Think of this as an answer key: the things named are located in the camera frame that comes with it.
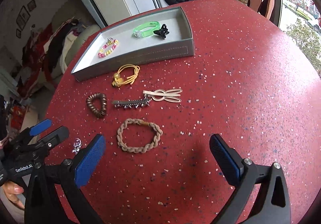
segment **gray box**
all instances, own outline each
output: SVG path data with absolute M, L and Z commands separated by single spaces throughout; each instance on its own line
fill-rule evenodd
M 135 27 L 146 22 L 166 24 L 170 32 L 165 39 L 158 35 L 138 38 Z M 104 58 L 98 52 L 107 38 L 117 39 L 115 50 Z M 142 65 L 172 58 L 193 56 L 194 42 L 191 26 L 181 7 L 173 7 L 146 13 L 100 32 L 85 50 L 72 70 L 77 81 L 83 81 L 111 71 L 125 64 Z

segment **blue gripper pad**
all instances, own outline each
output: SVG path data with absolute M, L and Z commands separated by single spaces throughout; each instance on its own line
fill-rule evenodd
M 29 134 L 30 136 L 36 136 L 42 133 L 43 131 L 47 130 L 50 126 L 51 126 L 51 120 L 45 119 L 40 123 L 38 123 L 37 125 L 31 127 Z
M 75 168 L 75 183 L 78 188 L 88 183 L 92 173 L 106 150 L 105 137 L 97 134 L 90 144 L 75 156 L 83 156 Z
M 236 151 L 223 141 L 218 134 L 213 134 L 210 138 L 210 150 L 213 154 L 217 164 L 222 170 L 225 179 L 231 186 L 238 186 L 241 178 L 241 170 L 237 163 L 230 155 L 231 150 Z

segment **metal bolt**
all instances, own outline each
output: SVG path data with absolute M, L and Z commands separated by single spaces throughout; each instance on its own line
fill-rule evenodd
M 71 159 L 64 159 L 63 164 L 64 164 L 64 165 L 69 165 L 69 164 L 71 164 Z
M 41 163 L 40 162 L 37 162 L 36 164 L 35 164 L 35 168 L 36 169 L 39 169 L 41 167 Z
M 249 159 L 249 158 L 245 158 L 245 159 L 244 159 L 244 162 L 245 162 L 245 164 L 247 164 L 247 165 L 251 165 L 251 164 L 253 163 L 253 161 L 252 161 L 251 159 Z
M 275 168 L 277 168 L 277 169 L 280 169 L 280 168 L 281 168 L 281 165 L 280 165 L 280 163 L 278 163 L 278 162 L 274 162 L 274 163 L 273 163 L 273 166 L 274 166 Z

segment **shoe sole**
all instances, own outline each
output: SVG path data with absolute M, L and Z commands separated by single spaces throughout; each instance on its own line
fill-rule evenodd
M 271 15 L 272 15 L 272 11 L 273 11 L 273 9 L 274 9 L 274 1 L 275 0 L 269 0 L 269 2 L 267 3 L 267 12 L 266 12 L 266 14 L 265 14 L 265 17 L 267 18 L 267 19 L 270 19 L 271 18 Z
M 250 0 L 250 6 L 249 8 L 253 9 L 255 12 L 258 11 L 262 0 Z

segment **picture frame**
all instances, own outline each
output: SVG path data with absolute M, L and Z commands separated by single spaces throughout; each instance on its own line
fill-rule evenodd
M 19 30 L 18 28 L 16 30 L 16 37 L 19 39 L 21 38 L 21 30 Z
M 31 0 L 28 4 L 27 4 L 27 8 L 29 10 L 29 12 L 31 12 L 32 10 L 34 10 L 37 7 L 36 5 L 36 1 L 35 0 Z
M 20 15 L 17 16 L 16 23 L 19 26 L 20 31 L 22 31 L 24 29 L 24 27 L 26 26 L 25 20 Z
M 23 18 L 23 20 L 25 21 L 25 23 L 28 22 L 29 18 L 30 18 L 30 14 L 29 12 L 27 11 L 26 7 L 23 5 L 20 12 L 19 12 L 19 15 Z

